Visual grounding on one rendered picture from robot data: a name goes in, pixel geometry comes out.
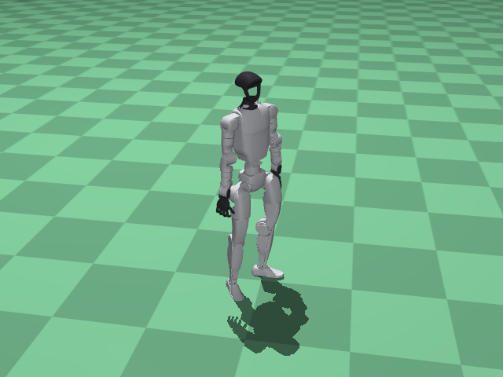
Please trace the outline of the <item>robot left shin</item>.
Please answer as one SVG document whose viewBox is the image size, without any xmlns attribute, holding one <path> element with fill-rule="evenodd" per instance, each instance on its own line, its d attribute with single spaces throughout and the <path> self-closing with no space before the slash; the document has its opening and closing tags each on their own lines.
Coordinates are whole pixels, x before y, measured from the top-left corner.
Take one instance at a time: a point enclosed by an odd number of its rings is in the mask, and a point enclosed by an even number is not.
<svg viewBox="0 0 503 377">
<path fill-rule="evenodd" d="M 259 269 L 265 269 L 266 267 L 266 262 L 269 257 L 268 253 L 270 253 L 273 238 L 274 238 L 274 229 L 266 236 L 261 236 L 258 234 L 256 237 L 256 243 L 257 243 L 256 247 L 258 248 L 259 251 Z M 264 262 L 265 265 L 263 264 Z"/>
</svg>

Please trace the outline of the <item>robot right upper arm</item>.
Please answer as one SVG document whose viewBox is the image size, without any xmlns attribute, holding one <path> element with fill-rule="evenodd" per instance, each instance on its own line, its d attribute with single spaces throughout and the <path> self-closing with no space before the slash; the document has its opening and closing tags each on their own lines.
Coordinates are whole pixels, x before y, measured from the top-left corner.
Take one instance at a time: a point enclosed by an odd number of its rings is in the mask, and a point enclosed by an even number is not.
<svg viewBox="0 0 503 377">
<path fill-rule="evenodd" d="M 227 164 L 234 164 L 237 161 L 237 156 L 235 152 L 232 152 L 235 131 L 239 126 L 240 116 L 236 113 L 224 116 L 220 122 L 220 127 L 222 130 L 222 153 L 227 156 Z"/>
</svg>

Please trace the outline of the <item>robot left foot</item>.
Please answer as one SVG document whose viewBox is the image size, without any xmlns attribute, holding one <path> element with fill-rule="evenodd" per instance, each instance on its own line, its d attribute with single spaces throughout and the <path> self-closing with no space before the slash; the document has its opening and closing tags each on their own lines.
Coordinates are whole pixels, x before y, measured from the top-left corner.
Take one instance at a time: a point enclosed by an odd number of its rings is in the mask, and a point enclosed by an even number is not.
<svg viewBox="0 0 503 377">
<path fill-rule="evenodd" d="M 264 265 L 263 265 L 264 267 Z M 261 267 L 260 267 L 261 268 Z M 254 265 L 251 270 L 251 274 L 255 276 L 266 276 L 271 278 L 281 278 L 284 275 L 283 271 L 274 269 L 270 266 L 266 266 L 265 269 L 259 269 L 259 265 Z"/>
</svg>

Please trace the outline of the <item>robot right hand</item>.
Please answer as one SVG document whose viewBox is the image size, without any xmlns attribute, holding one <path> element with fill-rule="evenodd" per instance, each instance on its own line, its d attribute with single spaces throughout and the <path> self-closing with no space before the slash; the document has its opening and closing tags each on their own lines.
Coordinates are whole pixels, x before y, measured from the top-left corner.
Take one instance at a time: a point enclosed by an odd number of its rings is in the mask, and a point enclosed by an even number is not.
<svg viewBox="0 0 503 377">
<path fill-rule="evenodd" d="M 230 198 L 230 189 L 227 191 L 226 197 L 225 196 L 220 196 L 218 194 L 218 197 L 220 198 L 217 202 L 217 207 L 216 207 L 216 212 L 219 213 L 220 215 L 224 217 L 230 218 L 231 215 L 229 215 L 228 209 L 232 212 L 232 214 L 235 214 L 231 206 L 229 205 L 229 198 Z M 219 209 L 219 210 L 218 210 Z"/>
</svg>

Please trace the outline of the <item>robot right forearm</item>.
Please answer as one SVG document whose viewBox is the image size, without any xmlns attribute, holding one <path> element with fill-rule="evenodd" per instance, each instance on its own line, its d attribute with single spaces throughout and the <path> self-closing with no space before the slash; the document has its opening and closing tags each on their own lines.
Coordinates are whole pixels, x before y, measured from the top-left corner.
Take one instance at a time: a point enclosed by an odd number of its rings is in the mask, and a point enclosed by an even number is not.
<svg viewBox="0 0 503 377">
<path fill-rule="evenodd" d="M 221 181 L 220 181 L 219 195 L 225 197 L 227 191 L 231 188 L 233 184 L 233 181 L 231 180 L 233 167 L 226 164 L 227 164 L 227 156 L 225 153 L 222 153 L 220 160 Z"/>
</svg>

